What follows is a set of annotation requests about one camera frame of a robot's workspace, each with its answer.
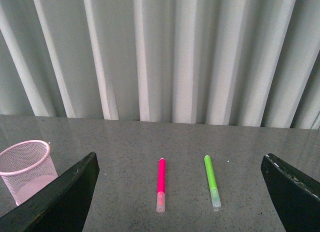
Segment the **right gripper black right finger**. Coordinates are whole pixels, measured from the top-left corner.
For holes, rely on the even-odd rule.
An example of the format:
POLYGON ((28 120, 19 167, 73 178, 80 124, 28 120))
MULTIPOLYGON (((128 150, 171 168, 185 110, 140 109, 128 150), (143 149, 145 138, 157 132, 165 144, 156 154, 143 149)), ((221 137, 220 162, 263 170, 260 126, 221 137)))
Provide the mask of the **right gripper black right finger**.
POLYGON ((320 230, 320 183, 272 153, 261 162, 270 198, 286 231, 320 230))

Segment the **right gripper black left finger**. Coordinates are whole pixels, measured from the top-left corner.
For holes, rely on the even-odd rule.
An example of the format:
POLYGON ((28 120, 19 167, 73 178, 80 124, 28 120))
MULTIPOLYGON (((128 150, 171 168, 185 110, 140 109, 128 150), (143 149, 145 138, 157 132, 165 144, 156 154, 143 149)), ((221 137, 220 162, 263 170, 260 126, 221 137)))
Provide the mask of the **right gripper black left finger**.
POLYGON ((99 172, 97 155, 91 152, 2 216, 1 231, 82 231, 99 172))

